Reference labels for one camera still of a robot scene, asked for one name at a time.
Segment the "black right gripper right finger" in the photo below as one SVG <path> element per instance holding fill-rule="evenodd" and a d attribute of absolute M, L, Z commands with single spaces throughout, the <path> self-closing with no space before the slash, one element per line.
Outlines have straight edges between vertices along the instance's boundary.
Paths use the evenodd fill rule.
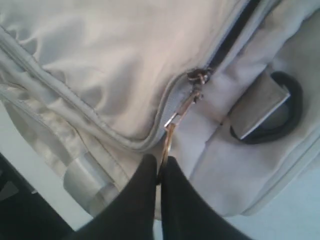
<path fill-rule="evenodd" d="M 218 215 L 196 192 L 170 156 L 161 175 L 164 240 L 249 240 Z"/>

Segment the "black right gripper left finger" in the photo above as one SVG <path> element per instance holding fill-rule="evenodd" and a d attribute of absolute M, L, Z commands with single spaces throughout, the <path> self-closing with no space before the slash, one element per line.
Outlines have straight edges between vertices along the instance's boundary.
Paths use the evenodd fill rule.
<path fill-rule="evenodd" d="M 98 216 L 74 233 L 76 240 L 152 240 L 157 160 L 143 156 L 121 193 Z"/>

